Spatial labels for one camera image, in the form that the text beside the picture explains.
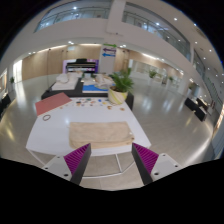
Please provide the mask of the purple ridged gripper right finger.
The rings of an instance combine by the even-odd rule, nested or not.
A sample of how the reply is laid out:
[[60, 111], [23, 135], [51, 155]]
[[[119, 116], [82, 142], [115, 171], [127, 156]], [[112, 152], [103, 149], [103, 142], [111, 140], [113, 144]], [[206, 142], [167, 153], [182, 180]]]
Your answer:
[[144, 185], [153, 182], [151, 172], [158, 160], [159, 155], [137, 143], [132, 144], [132, 155], [140, 173]]

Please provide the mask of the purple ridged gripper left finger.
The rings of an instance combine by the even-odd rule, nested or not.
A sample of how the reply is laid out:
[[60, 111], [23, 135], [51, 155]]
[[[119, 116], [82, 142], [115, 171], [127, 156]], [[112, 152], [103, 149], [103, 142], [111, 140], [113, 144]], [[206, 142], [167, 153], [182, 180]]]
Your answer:
[[72, 174], [71, 182], [79, 185], [91, 155], [91, 145], [86, 144], [64, 156]]

